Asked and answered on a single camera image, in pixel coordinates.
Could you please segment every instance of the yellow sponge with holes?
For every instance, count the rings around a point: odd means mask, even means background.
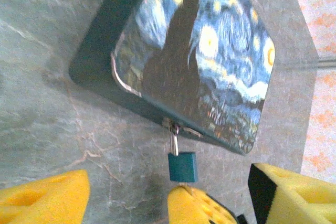
[[[207,195],[188,186],[175,187],[168,195],[170,224],[237,224],[234,214]]]
[[[248,186],[258,223],[336,223],[336,185],[252,164]]]
[[[79,224],[89,200],[85,170],[0,190],[0,224]]]

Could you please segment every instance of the starry night painting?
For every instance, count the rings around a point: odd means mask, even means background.
[[[128,91],[252,149],[275,47],[249,0],[142,0],[112,58]]]

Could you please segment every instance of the teal padlock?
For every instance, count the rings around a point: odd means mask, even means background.
[[[180,152],[178,156],[168,153],[170,180],[180,183],[194,183],[198,180],[196,153]]]
[[[171,181],[194,183],[198,180],[196,153],[180,152],[177,145],[178,125],[171,126],[171,152],[168,153],[169,177]]]

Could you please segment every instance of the gray marble floor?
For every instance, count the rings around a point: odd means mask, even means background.
[[[0,189],[86,169],[84,223],[167,223],[169,133],[73,83],[69,64],[102,0],[0,0]],[[200,181],[255,223],[251,163],[300,171],[315,82],[296,65],[317,60],[297,0],[252,0],[276,63],[252,152],[243,157],[181,139]]]

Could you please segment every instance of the swirling sky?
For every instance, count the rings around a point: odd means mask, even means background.
[[[135,20],[147,44],[163,48],[169,22],[182,0],[143,0]],[[249,0],[200,0],[190,41],[202,78],[228,84],[245,101],[265,98],[275,49]]]

